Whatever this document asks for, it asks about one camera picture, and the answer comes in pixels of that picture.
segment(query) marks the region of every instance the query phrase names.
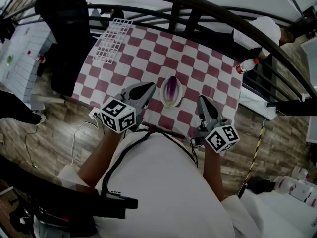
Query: wire grid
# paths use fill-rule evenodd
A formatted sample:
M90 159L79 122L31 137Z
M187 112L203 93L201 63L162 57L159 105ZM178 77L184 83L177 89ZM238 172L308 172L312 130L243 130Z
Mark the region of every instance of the wire grid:
M132 23L131 20L114 18L101 36L101 42L93 59L112 64Z

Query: white plate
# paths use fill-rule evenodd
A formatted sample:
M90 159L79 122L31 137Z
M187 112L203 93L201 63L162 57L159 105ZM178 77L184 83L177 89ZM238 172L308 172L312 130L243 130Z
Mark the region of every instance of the white plate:
M165 96L165 93L164 93L164 89L165 89L165 86L168 83L168 80L169 80L169 78L166 79L163 82L162 86L160 87L159 97L160 97L160 100L162 101L162 103L164 104L164 106L166 106L167 108L174 108L174 107L176 107L178 105L178 103L181 101L181 99L183 97L183 86L180 83L180 81L178 80L178 78L176 78L177 85L176 85L175 94L174 94L174 98L173 98L173 104L171 106L169 106L166 103L166 96Z

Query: red and white checkered tablecloth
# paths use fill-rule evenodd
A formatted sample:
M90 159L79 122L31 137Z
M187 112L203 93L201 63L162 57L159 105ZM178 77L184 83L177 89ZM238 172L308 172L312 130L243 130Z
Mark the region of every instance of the red and white checkered tablecloth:
M234 122L242 85L237 63L203 45L159 30L132 25L113 64L93 60L92 48L78 76L73 98L100 107L129 85L154 82L156 91L144 110L144 122L192 137L199 125L198 96L212 98L224 117ZM169 109L159 97L165 79L175 75L183 98Z

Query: white shirt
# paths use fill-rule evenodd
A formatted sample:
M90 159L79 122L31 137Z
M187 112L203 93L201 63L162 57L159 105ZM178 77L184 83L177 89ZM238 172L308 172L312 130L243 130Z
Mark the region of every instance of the white shirt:
M279 44L279 39L281 38L281 30L279 26L273 21L273 19L271 19L270 17L259 17L256 20L250 21L249 23L258 28L276 44ZM233 40L248 50L261 48L260 44L236 29L233 30ZM262 51L266 56L270 54L270 52L264 48L262 49Z
M118 146L110 167L124 148L145 134L129 134ZM70 166L58 177L85 185ZM98 190L102 180L96 186ZM260 237L238 197L220 203L194 162L161 134L151 135L126 154L113 172L108 189L138 199L138 209L127 209L123 220L94 217L98 230L95 237Z

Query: yellow and black caution tape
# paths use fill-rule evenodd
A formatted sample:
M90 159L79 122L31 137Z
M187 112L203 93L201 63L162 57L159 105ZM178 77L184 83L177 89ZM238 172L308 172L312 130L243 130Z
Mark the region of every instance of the yellow and black caution tape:
M253 165L254 165L254 161L256 160L256 157L257 157L257 155L258 155L258 150L259 150L259 146L260 146L260 144L261 144L261 138L262 138L263 129L264 129L264 121L263 121L262 128L261 128L261 130L260 130L260 135L259 135L259 139L258 139L258 144L257 144L256 151L255 151L255 153L254 153L254 156L253 156L253 160L252 160L251 166L250 166L250 168L249 168L248 174L247 174L246 178L244 179L243 184L242 184L242 186L241 186L241 188L240 188L240 191L239 191L239 193L238 193L238 197L239 197L239 198L241 198L241 196L243 195L243 192L244 192L244 190L245 190L245 188L246 188L246 184L247 184L247 181L248 181L248 179L249 179L251 170L252 170Z

